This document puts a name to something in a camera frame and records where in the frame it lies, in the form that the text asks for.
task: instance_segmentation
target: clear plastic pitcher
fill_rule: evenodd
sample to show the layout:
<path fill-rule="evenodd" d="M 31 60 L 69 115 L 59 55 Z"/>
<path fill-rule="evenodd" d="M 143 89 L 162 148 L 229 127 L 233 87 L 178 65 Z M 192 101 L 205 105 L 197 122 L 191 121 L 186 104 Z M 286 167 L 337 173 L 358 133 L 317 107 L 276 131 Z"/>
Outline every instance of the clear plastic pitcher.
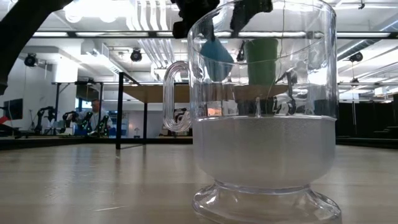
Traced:
<path fill-rule="evenodd" d="M 336 15 L 317 0 L 233 1 L 188 33 L 188 62 L 164 78 L 164 124 L 193 128 L 195 159 L 215 179 L 193 199 L 216 222 L 340 223 L 312 192 L 335 156 Z M 190 109 L 174 120 L 174 79 Z"/>

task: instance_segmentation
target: person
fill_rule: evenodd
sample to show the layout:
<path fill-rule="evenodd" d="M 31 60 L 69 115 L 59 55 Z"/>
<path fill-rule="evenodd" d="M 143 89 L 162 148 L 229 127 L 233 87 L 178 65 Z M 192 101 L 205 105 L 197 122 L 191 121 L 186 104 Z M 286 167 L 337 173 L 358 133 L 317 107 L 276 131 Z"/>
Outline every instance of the person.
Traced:
<path fill-rule="evenodd" d="M 86 114 L 88 112 L 92 112 L 93 115 L 91 116 L 90 122 L 91 122 L 91 128 L 93 129 L 93 131 L 96 129 L 97 125 L 98 125 L 98 116 L 100 115 L 100 101 L 99 99 L 94 99 L 91 101 L 91 110 L 85 110 L 79 113 L 79 120 L 82 120 L 85 118 Z M 109 116 L 109 114 L 105 111 L 101 109 L 101 120 L 104 118 L 104 116 Z M 108 119 L 108 122 L 106 123 L 108 129 L 112 128 L 112 120 L 111 118 Z"/>

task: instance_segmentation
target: water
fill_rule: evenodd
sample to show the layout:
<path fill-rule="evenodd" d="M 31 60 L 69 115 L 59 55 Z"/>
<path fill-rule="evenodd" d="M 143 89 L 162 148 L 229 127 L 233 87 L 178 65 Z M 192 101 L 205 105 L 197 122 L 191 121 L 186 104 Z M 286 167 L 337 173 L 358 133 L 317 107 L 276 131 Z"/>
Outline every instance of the water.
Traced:
<path fill-rule="evenodd" d="M 207 118 L 193 124 L 195 158 L 216 180 L 246 187 L 299 187 L 325 175 L 335 120 L 323 116 Z"/>

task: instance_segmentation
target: table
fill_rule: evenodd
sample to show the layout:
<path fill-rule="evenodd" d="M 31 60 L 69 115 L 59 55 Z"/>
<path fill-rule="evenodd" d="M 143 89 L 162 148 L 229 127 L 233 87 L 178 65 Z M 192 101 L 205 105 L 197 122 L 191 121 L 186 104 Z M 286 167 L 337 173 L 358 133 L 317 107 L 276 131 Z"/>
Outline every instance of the table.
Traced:
<path fill-rule="evenodd" d="M 313 189 L 336 201 L 343 223 L 398 223 L 398 152 L 338 146 Z M 115 151 L 82 144 L 0 151 L 0 217 L 14 223 L 211 223 L 191 208 L 212 182 L 191 145 Z"/>

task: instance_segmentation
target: pitcher base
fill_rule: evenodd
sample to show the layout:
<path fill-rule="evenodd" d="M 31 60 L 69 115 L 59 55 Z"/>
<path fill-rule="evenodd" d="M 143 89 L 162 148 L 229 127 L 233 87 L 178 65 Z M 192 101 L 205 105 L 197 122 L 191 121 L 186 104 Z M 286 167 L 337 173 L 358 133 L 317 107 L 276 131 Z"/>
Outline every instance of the pitcher base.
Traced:
<path fill-rule="evenodd" d="M 195 211 L 217 223 L 341 224 L 341 210 L 309 186 L 262 190 L 221 182 L 195 194 Z"/>

